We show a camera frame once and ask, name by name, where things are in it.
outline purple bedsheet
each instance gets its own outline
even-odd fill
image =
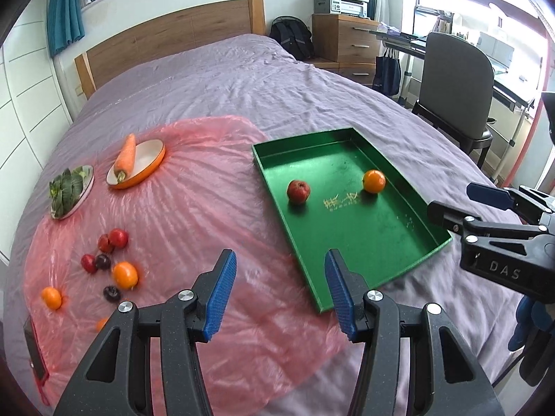
[[[8,268],[4,335],[18,383],[44,414],[29,368],[23,325],[23,265],[38,222],[48,208],[48,180],[77,157],[91,157],[129,132],[199,116],[242,115],[270,139],[353,126],[413,184],[427,202],[441,200],[497,222],[518,223],[509,212],[471,202],[471,181],[489,184],[474,163],[437,130],[392,100],[343,77],[297,62],[267,37],[243,35],[162,58],[123,73],[96,91],[52,154],[20,220]],[[383,287],[396,302],[438,302],[448,312],[490,378],[509,352],[520,295],[459,268],[451,242],[409,274]],[[298,389],[260,415],[344,415],[359,370],[362,346],[332,358]],[[408,370],[400,370],[398,413]]]

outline carrot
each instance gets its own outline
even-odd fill
[[[135,135],[131,133],[126,137],[126,141],[114,163],[114,174],[118,179],[118,183],[128,179],[133,173],[133,167],[135,166],[135,150],[137,150]]]

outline black backpack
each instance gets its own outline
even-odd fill
[[[296,17],[284,15],[275,19],[272,22],[270,37],[298,61],[314,58],[314,46],[310,40],[312,33]]]

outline orange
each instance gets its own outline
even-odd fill
[[[362,186],[366,192],[378,194],[384,190],[385,175],[379,170],[369,170],[362,177]]]
[[[48,286],[41,291],[41,297],[46,306],[51,310],[57,310],[62,306],[62,294],[56,288]]]
[[[106,325],[106,322],[108,321],[109,318],[104,317],[102,318],[100,321],[96,322],[96,331],[99,332],[100,330],[102,330],[104,328],[104,326]]]
[[[112,278],[116,282],[116,285],[122,289],[131,289],[139,281],[137,269],[127,261],[122,261],[114,266],[112,269]]]

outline orange bowl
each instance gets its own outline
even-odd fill
[[[112,189],[127,189],[137,186],[137,184],[148,178],[160,166],[165,154],[166,147],[159,139],[141,142],[137,145],[135,167],[133,168],[131,176],[121,183],[118,183],[118,179],[114,173],[114,166],[112,165],[106,176],[106,183],[108,183]]]

